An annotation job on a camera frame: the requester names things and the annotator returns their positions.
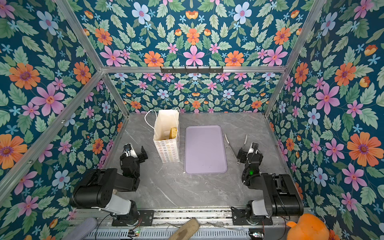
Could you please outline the white paper bag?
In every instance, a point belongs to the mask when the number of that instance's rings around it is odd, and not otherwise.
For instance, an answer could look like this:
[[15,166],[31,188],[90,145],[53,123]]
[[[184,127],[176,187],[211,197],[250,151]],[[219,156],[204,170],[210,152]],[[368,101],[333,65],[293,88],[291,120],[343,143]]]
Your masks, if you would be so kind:
[[[156,120],[153,125],[147,121],[147,116],[154,113]],[[180,162],[179,136],[180,136],[180,109],[149,110],[145,115],[145,122],[154,130],[153,142],[163,164]],[[175,139],[169,139],[171,128],[178,129]]]

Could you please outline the braided pale bread roll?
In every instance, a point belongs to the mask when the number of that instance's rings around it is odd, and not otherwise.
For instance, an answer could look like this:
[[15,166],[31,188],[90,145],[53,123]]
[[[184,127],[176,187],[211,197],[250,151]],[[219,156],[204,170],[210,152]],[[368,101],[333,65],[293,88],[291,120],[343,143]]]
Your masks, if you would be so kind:
[[175,139],[178,135],[178,129],[177,128],[171,128],[169,139]]

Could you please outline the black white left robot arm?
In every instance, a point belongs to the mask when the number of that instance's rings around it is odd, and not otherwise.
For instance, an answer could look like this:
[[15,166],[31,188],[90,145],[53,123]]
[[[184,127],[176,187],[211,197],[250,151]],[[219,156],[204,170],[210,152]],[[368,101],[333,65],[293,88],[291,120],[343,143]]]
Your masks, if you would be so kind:
[[135,192],[140,184],[141,163],[148,159],[144,147],[136,153],[131,144],[126,144],[120,156],[122,174],[116,168],[91,170],[76,185],[70,205],[78,209],[97,209],[114,218],[113,226],[137,225],[141,221],[137,204],[117,196],[117,192]]

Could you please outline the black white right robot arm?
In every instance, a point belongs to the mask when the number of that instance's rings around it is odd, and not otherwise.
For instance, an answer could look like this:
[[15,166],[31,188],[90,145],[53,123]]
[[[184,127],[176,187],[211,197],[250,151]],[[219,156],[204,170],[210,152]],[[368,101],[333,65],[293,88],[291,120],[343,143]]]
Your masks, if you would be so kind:
[[260,200],[248,201],[244,209],[231,207],[233,225],[271,225],[272,217],[290,219],[303,215],[304,205],[291,176],[261,172],[264,156],[259,150],[259,144],[252,142],[249,150],[243,144],[238,153],[232,153],[237,159],[237,165],[245,165],[241,176],[243,185],[262,193]]

